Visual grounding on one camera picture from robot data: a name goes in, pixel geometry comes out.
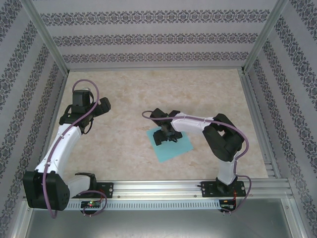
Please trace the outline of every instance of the metal bracket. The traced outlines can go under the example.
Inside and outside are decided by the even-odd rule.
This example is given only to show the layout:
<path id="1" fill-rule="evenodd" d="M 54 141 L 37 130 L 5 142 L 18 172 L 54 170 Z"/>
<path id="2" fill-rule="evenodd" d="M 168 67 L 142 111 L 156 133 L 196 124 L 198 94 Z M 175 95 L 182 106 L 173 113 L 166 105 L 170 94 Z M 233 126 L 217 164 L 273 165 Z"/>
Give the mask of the metal bracket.
<path id="1" fill-rule="evenodd" d="M 275 23 L 277 22 L 279 16 L 281 15 L 282 11 L 284 10 L 288 0 L 277 0 L 274 8 L 272 9 L 270 15 L 268 16 L 264 27 L 261 30 L 256 42 L 254 43 L 246 62 L 243 66 L 243 72 L 248 72 L 256 60 L 262 46 L 264 45 L 266 39 L 268 38 L 271 30 L 274 28 Z"/>
<path id="2" fill-rule="evenodd" d="M 55 62 L 57 63 L 63 76 L 68 74 L 68 67 L 65 60 L 63 59 L 62 54 L 59 52 L 58 47 L 56 46 L 52 36 L 50 35 L 49 30 L 45 26 L 44 21 L 42 20 L 40 14 L 35 8 L 32 0 L 21 0 L 21 4 L 25 11 L 28 13 L 29 17 L 32 20 L 32 23 L 36 27 L 37 31 L 41 35 L 44 43 L 46 44 L 48 50 L 53 56 Z"/>
<path id="3" fill-rule="evenodd" d="M 252 90 L 252 86 L 250 83 L 250 79 L 248 74 L 244 75 L 242 71 L 239 71 L 240 81 L 242 85 L 242 89 L 246 96 L 247 104 L 249 107 L 251 119 L 254 125 L 254 129 L 259 141 L 259 146 L 262 152 L 262 156 L 265 161 L 270 161 L 273 167 L 274 175 L 276 178 L 280 179 L 281 175 L 276 163 L 276 159 L 274 157 L 274 153 L 272 151 L 271 144 L 269 142 L 269 138 L 265 129 L 265 125 L 261 116 L 260 109 L 257 104 L 257 100 L 255 98 L 254 92 Z"/>
<path id="4" fill-rule="evenodd" d="M 112 182 L 97 182 L 97 191 L 102 191 L 107 198 L 112 198 L 113 195 L 113 183 Z M 73 198 L 100 198 L 100 194 L 98 193 L 84 193 L 81 195 L 77 195 Z"/>
<path id="5" fill-rule="evenodd" d="M 245 197 L 246 189 L 243 181 L 236 181 L 228 187 L 228 190 L 221 191 L 219 189 L 219 183 L 216 181 L 204 181 L 201 182 L 203 197 L 233 197 L 236 192 L 237 197 Z"/>

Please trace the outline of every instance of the enclosure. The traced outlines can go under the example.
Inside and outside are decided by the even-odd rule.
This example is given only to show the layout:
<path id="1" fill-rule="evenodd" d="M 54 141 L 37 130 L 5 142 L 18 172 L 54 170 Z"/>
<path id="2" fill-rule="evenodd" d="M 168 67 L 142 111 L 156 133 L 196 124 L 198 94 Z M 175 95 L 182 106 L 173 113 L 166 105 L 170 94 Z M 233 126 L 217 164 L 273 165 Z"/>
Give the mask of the enclosure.
<path id="1" fill-rule="evenodd" d="M 0 236 L 317 237 L 315 3 L 2 0 Z M 99 218 L 73 198 L 52 220 L 28 206 L 22 177 L 84 78 L 111 110 L 78 141 L 63 179 L 95 173 L 112 198 Z M 219 169 L 204 137 L 188 133 L 193 150 L 158 161 L 146 133 L 156 125 L 141 116 L 155 108 L 223 113 L 246 134 L 237 172 L 252 186 L 239 212 L 218 212 L 232 197 L 202 196 Z"/>

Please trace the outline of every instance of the beige floor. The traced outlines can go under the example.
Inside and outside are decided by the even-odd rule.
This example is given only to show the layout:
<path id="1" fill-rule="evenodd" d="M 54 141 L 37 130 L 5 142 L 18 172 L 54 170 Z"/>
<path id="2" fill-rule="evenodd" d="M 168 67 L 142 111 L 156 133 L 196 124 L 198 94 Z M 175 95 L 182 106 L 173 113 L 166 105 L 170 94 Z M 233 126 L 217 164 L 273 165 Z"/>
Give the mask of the beige floor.
<path id="1" fill-rule="evenodd" d="M 156 125 L 141 117 L 144 110 L 160 108 L 169 113 L 213 117 L 223 113 L 247 135 L 249 152 L 240 159 L 238 173 L 267 178 L 250 113 L 236 70 L 169 70 L 71 72 L 58 119 L 72 100 L 78 79 L 93 80 L 101 97 L 108 97 L 111 111 L 94 120 L 70 155 L 64 179 L 76 172 L 95 173 L 98 180 L 214 179 L 218 159 L 205 138 L 189 134 L 194 150 L 159 163 L 146 131 Z M 89 86 L 78 85 L 78 89 Z"/>

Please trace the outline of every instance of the black bracket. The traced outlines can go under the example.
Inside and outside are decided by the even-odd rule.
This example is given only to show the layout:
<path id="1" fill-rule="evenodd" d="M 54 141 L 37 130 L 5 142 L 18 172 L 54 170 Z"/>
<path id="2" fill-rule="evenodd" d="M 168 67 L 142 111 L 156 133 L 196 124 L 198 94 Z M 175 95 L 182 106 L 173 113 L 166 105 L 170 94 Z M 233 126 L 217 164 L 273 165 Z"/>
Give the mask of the black bracket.
<path id="1" fill-rule="evenodd" d="M 112 182 L 97 182 L 96 191 L 103 192 L 107 198 L 112 198 L 113 195 L 113 183 Z M 73 198 L 101 198 L 98 193 L 84 193 L 81 195 L 76 195 Z"/>
<path id="2" fill-rule="evenodd" d="M 235 180 L 230 185 L 224 185 L 219 180 L 204 181 L 199 186 L 202 189 L 203 197 L 233 197 L 236 192 L 237 197 L 245 197 L 246 189 L 243 181 Z"/>
<path id="3" fill-rule="evenodd" d="M 180 111 L 173 110 L 170 114 L 162 112 L 159 108 L 156 108 L 150 115 L 151 118 L 167 118 L 174 117 Z M 181 132 L 175 131 L 171 122 L 173 120 L 154 120 L 153 122 L 161 127 L 161 130 L 154 132 L 153 138 L 156 145 L 161 145 L 163 141 L 174 141 L 183 137 Z"/>

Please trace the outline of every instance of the red wire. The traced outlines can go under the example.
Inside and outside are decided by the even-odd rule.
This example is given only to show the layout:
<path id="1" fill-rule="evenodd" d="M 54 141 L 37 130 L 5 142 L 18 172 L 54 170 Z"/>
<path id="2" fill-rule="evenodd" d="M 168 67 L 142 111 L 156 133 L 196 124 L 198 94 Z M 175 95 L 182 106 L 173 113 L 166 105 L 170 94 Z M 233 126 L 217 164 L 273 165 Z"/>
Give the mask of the red wire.
<path id="1" fill-rule="evenodd" d="M 236 192 L 236 190 L 234 190 L 234 192 L 233 192 L 234 206 L 237 204 L 236 198 L 237 198 L 237 192 Z"/>
<path id="2" fill-rule="evenodd" d="M 101 196 L 101 198 L 100 198 L 100 200 L 99 200 L 100 203 L 102 202 L 103 198 L 104 198 L 104 197 Z"/>

